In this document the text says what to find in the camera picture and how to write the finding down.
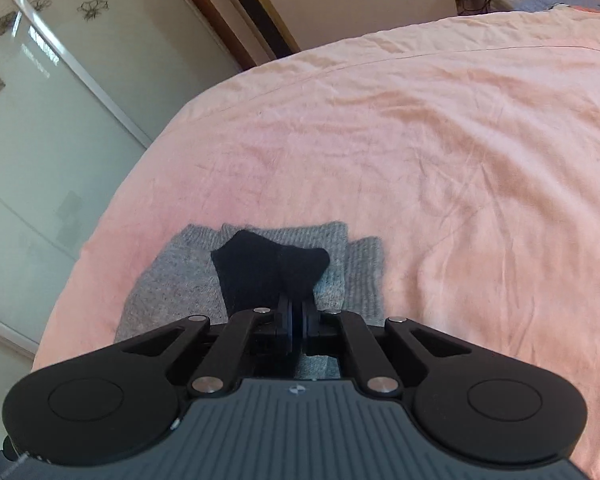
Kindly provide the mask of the glass wardrobe sliding door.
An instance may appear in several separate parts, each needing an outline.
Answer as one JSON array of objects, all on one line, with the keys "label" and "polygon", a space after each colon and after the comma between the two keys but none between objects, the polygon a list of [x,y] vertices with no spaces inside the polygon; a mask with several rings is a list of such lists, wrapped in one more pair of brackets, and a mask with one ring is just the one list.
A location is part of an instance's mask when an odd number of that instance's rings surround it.
[{"label": "glass wardrobe sliding door", "polygon": [[0,0],[0,336],[38,348],[116,189],[238,65],[188,0]]}]

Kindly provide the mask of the pink bed sheet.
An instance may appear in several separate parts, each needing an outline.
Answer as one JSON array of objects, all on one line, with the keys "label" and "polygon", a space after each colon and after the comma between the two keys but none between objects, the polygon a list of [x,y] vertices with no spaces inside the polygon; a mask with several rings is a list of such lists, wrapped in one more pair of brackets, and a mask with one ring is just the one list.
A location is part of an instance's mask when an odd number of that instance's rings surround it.
[{"label": "pink bed sheet", "polygon": [[36,367],[111,344],[188,224],[342,221],[385,249],[382,299],[575,384],[600,479],[600,13],[447,18],[262,65],[171,120],[83,245]]}]

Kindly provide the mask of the gold tower fan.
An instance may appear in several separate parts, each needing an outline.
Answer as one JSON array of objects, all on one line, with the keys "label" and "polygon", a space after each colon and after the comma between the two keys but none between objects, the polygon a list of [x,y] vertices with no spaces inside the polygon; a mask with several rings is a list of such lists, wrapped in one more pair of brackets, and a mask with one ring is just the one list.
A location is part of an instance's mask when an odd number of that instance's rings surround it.
[{"label": "gold tower fan", "polygon": [[301,51],[271,0],[230,0],[272,60]]}]

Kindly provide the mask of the brown wooden door frame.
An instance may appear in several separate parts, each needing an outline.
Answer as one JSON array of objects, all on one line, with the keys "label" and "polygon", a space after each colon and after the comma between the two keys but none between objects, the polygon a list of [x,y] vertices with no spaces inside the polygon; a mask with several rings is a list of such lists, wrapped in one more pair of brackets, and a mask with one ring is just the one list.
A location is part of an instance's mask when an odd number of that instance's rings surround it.
[{"label": "brown wooden door frame", "polygon": [[222,17],[220,11],[211,0],[189,0],[196,6],[197,10],[204,17],[215,35],[220,38],[224,47],[230,52],[242,70],[250,70],[257,65],[250,53],[234,34],[233,29]]}]

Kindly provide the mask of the grey navy knit sweater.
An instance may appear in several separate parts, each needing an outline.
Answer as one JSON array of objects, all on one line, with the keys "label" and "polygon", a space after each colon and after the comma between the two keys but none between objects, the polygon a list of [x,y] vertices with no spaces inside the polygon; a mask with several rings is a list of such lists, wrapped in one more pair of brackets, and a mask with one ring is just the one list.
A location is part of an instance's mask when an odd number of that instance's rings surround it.
[{"label": "grey navy knit sweater", "polygon": [[193,340],[204,324],[242,310],[291,305],[294,374],[289,380],[342,379],[331,356],[302,350],[302,304],[384,322],[384,250],[377,237],[351,240],[342,222],[257,229],[191,224],[140,274],[116,331],[131,356],[152,359],[154,378],[187,387]]}]

